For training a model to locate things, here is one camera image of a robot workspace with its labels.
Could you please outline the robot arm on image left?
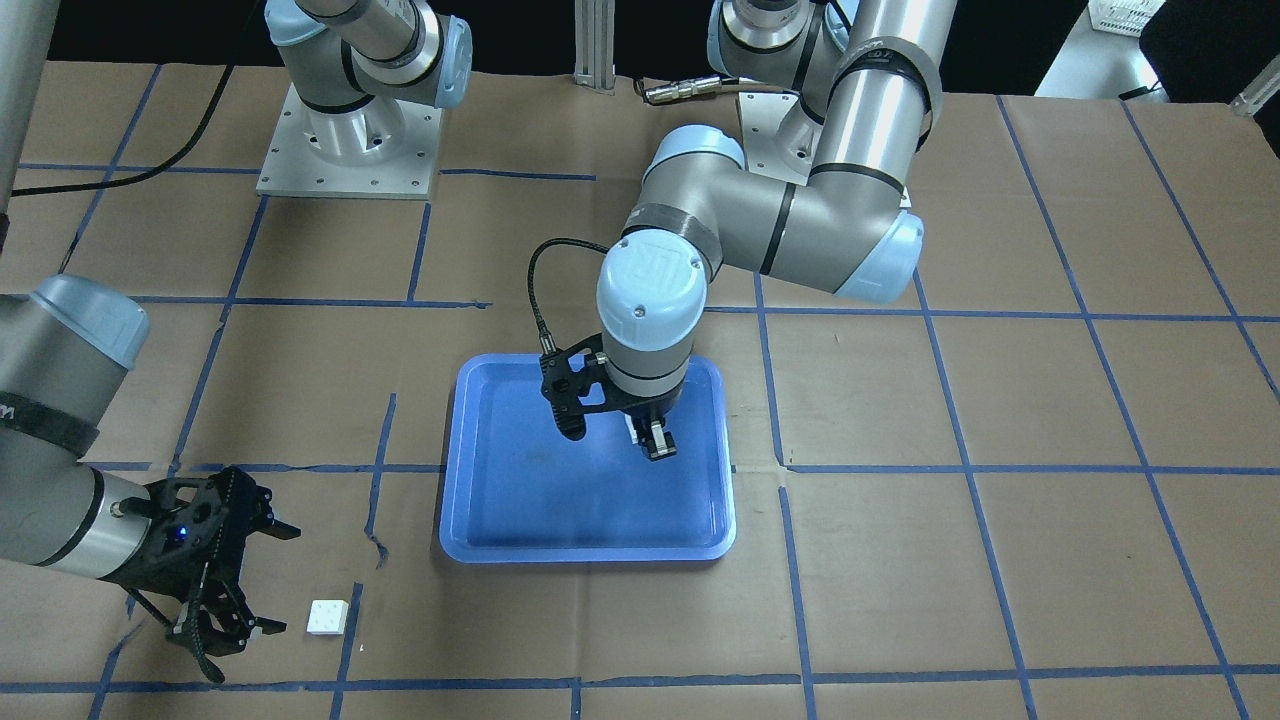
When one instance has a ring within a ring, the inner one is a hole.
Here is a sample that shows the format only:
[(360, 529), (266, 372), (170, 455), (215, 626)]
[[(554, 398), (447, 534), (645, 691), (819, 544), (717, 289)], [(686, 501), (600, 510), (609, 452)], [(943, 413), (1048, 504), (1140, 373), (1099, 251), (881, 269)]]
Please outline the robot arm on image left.
[[(257, 191), (426, 199), (444, 110), (465, 99), (474, 33), (426, 1), (269, 1), (291, 92)], [(215, 684), (215, 659), (285, 624), (256, 615), (247, 539), (289, 541), (239, 468), (141, 486), (84, 464), (150, 331), (132, 299), (59, 273), (3, 297), (3, 557), (123, 588)]]

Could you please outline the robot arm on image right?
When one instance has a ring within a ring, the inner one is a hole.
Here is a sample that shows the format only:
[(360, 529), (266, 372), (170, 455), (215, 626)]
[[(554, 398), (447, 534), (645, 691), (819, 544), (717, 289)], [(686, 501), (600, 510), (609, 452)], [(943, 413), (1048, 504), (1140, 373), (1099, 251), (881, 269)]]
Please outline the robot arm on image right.
[(622, 413), (653, 461), (676, 454), (666, 418), (722, 266), (873, 304), (895, 301), (924, 227), (902, 208), (913, 159), (938, 118), (952, 1), (718, 1), (713, 64), (797, 95), (815, 127), (803, 183), (751, 172), (712, 126), (671, 131), (616, 243), (602, 250), (602, 332), (559, 348), (541, 318), (541, 395), (571, 441)]

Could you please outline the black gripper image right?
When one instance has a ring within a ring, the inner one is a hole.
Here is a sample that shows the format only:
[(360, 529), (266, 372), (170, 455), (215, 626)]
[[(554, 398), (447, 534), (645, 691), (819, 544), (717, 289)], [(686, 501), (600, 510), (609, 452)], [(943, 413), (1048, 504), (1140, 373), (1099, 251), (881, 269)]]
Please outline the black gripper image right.
[(611, 379), (608, 372), (614, 365), (607, 359), (599, 334), (567, 350), (558, 348), (549, 334), (543, 334), (540, 343), (541, 393), (563, 437), (582, 439), (589, 414), (622, 411), (626, 416), (644, 418), (640, 421), (640, 445), (650, 461), (673, 457), (678, 452), (675, 437), (666, 429), (666, 415), (677, 404), (684, 380), (660, 395), (631, 395)]

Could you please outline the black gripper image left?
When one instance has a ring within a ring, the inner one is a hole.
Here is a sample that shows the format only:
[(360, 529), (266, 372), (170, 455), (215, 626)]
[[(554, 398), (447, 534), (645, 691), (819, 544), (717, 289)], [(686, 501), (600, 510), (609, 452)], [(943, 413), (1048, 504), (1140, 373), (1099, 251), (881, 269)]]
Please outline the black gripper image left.
[[(239, 468), (206, 478), (168, 478), (145, 487), (141, 498), (124, 498), (110, 518), (143, 523), (138, 548), (108, 583), (131, 589), (131, 597), (165, 628), (165, 639), (186, 650), (205, 678), (221, 684), (212, 661), (246, 650), (259, 621), (239, 588), (246, 539), (253, 533), (292, 541), (302, 534), (275, 518), (273, 492)], [(180, 601), (169, 619), (141, 591)]]

